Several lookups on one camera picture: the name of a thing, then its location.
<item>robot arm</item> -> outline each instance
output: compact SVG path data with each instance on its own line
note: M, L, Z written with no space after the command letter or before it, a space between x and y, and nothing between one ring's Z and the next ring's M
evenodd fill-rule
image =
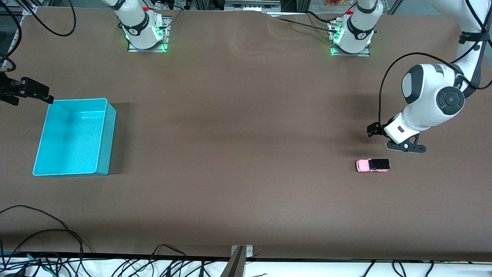
M409 138L418 139L421 131L456 116L462 110L465 99L475 91L469 87L463 76L475 87L480 84L480 68L485 44L490 39L488 35L490 25L487 21L491 3L490 0L469 0L479 20L485 25L481 26L465 1L431 1L436 10L458 23L461 36L457 56L462 58L451 64L453 68L443 64L420 64L407 72L401 82L401 90L408 105L389 124L383 125L382 133L392 140L388 142L388 147L412 151L416 142L411 143ZM369 127L368 133L369 136L375 134L375 132L371 134Z
M126 38L139 49L149 49L163 40L158 29L162 15L141 7L138 0L102 0L120 19Z
M369 44L374 26L383 13L380 0L358 0L352 14L342 17L343 30L334 43L348 53L359 53Z

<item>toy car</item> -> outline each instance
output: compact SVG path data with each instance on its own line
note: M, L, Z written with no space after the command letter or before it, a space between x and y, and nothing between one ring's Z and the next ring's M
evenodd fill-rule
M355 164L358 172L386 172L390 169L388 159L358 160Z

